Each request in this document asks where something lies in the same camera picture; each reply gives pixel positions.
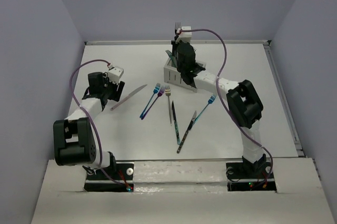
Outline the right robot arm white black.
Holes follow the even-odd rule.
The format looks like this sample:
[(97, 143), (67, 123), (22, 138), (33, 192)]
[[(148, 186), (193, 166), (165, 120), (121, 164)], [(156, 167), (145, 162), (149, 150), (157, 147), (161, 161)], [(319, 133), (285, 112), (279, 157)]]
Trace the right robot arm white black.
[(196, 62), (195, 49), (190, 44), (191, 28), (178, 28), (172, 44), (176, 69), (187, 85), (217, 94), (229, 116), (241, 131), (243, 155), (242, 171), (249, 177), (256, 177), (266, 163), (261, 144), (260, 119), (263, 104), (249, 80), (236, 82), (208, 72)]

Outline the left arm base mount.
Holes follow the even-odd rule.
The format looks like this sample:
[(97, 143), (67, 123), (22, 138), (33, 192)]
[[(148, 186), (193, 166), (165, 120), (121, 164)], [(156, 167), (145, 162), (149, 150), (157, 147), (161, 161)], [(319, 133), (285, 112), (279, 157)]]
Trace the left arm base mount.
[(117, 161), (116, 169), (102, 170), (82, 166), (86, 171), (84, 190), (87, 192), (133, 192), (134, 165), (131, 161)]

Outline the silver fork pink handle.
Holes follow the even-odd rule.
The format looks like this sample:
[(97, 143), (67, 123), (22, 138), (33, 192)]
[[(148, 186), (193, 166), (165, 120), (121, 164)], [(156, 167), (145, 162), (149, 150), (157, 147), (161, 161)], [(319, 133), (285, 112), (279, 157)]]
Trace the silver fork pink handle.
[(171, 60), (171, 65), (172, 65), (172, 67), (176, 68), (176, 59), (175, 59), (175, 57), (173, 56), (172, 52), (171, 52), (170, 50), (166, 50), (165, 52), (167, 53), (168, 57), (169, 57), (170, 60)]

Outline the all blue fork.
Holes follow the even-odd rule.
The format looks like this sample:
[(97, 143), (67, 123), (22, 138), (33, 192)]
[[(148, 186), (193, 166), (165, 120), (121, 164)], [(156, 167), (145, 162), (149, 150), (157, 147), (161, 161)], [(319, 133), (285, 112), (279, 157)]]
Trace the all blue fork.
[(217, 95), (216, 95), (216, 94), (213, 94), (213, 95), (208, 99), (206, 106), (205, 106), (205, 107), (200, 111), (200, 113), (197, 115), (197, 117), (196, 117), (194, 123), (196, 123), (196, 122), (198, 121), (198, 119), (202, 116), (202, 114), (203, 114), (204, 111), (207, 109), (207, 107), (208, 107), (209, 105), (211, 105), (211, 104), (216, 100), (216, 97), (217, 97)]

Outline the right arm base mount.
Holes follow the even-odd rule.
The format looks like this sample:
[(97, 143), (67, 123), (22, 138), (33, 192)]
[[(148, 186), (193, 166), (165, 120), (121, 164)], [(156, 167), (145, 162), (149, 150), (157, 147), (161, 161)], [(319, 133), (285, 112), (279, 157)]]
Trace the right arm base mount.
[(268, 178), (270, 171), (270, 162), (262, 165), (258, 171), (248, 173), (243, 169), (242, 162), (226, 163), (227, 190), (236, 191), (274, 191), (276, 192), (276, 183), (274, 174)]

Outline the silver fork teal marbled handle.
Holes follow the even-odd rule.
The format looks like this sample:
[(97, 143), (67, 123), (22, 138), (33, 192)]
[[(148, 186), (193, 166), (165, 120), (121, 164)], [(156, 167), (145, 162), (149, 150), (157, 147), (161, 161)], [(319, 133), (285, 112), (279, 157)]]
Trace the silver fork teal marbled handle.
[(181, 33), (181, 22), (176, 22), (174, 27), (175, 35), (179, 35)]

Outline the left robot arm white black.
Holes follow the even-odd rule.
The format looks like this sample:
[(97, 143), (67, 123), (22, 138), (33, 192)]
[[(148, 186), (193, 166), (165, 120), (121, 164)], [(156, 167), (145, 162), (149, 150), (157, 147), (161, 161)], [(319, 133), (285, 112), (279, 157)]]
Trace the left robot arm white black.
[(54, 157), (59, 166), (88, 165), (98, 169), (104, 179), (117, 173), (117, 164), (110, 151), (103, 151), (91, 122), (109, 100), (119, 101), (125, 83), (120, 81), (124, 70), (114, 67), (105, 73), (88, 74), (88, 87), (79, 108), (53, 124)]

